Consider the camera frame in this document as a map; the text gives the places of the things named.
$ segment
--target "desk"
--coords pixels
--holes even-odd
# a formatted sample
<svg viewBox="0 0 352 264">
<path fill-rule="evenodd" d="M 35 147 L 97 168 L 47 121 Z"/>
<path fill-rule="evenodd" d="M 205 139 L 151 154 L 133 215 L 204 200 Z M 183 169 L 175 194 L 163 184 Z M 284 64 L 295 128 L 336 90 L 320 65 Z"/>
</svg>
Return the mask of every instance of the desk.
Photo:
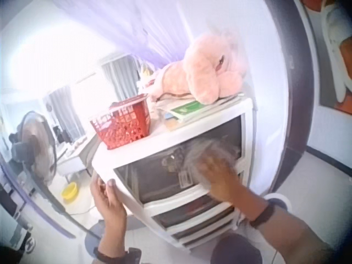
<svg viewBox="0 0 352 264">
<path fill-rule="evenodd" d="M 74 152 L 67 150 L 57 163 L 58 174 L 65 176 L 87 169 L 99 143 L 98 135 L 92 134 Z"/>
</svg>

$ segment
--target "electric fan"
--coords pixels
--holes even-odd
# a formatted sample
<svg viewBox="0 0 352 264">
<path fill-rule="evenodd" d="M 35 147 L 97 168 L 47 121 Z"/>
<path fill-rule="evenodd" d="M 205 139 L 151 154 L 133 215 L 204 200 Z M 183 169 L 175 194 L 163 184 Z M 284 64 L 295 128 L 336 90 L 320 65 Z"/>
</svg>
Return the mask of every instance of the electric fan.
<svg viewBox="0 0 352 264">
<path fill-rule="evenodd" d="M 100 239 L 69 215 L 48 188 L 56 174 L 57 156 L 55 139 L 44 116 L 34 111 L 24 115 L 19 125 L 18 142 L 13 144 L 11 152 L 14 160 L 23 163 L 28 181 L 58 213 L 83 231 Z"/>
</svg>

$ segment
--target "black wrist strap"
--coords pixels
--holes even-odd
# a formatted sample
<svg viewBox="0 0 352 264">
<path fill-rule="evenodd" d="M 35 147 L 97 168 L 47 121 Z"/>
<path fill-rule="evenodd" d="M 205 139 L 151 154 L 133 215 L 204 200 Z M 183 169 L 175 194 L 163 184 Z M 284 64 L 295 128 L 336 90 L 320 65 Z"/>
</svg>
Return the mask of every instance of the black wrist strap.
<svg viewBox="0 0 352 264">
<path fill-rule="evenodd" d="M 93 253 L 97 260 L 106 264 L 139 264 L 142 257 L 142 251 L 134 247 L 130 247 L 128 251 L 129 252 L 125 252 L 123 257 L 108 257 L 103 253 L 100 253 L 98 248 L 95 247 Z"/>
<path fill-rule="evenodd" d="M 100 253 L 98 251 L 98 248 L 95 247 L 93 253 L 97 257 L 97 260 L 100 260 L 101 262 L 104 262 L 106 264 L 125 264 L 126 263 L 125 259 L 126 259 L 127 252 L 123 257 L 108 257 L 103 253 Z"/>
<path fill-rule="evenodd" d="M 269 202 L 269 205 L 264 209 L 264 211 L 254 220 L 249 222 L 254 228 L 257 228 L 261 224 L 266 223 L 274 214 L 274 204 Z"/>
</svg>

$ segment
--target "red plastic basket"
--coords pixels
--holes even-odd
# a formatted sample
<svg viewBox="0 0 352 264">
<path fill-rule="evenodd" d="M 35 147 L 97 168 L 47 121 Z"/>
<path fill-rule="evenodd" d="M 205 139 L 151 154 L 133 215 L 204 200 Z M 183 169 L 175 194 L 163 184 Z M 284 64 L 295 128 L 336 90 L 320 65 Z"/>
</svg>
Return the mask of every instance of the red plastic basket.
<svg viewBox="0 0 352 264">
<path fill-rule="evenodd" d="M 106 113 L 91 118 L 90 123 L 108 150 L 149 135 L 150 115 L 146 99 L 147 95 L 138 95 L 114 103 Z"/>
</svg>

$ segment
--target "cabinet top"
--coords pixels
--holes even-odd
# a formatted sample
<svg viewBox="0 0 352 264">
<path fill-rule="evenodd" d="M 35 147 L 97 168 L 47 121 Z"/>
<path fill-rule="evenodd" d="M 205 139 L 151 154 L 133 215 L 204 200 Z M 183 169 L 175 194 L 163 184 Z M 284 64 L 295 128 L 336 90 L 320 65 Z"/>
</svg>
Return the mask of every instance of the cabinet top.
<svg viewBox="0 0 352 264">
<path fill-rule="evenodd" d="M 152 119 L 150 135 L 143 139 L 114 150 L 107 150 L 106 145 L 101 142 L 92 165 L 97 173 L 110 171 L 194 138 L 252 109 L 252 100 L 242 97 L 225 109 L 173 131 L 169 131 L 160 120 Z"/>
</svg>

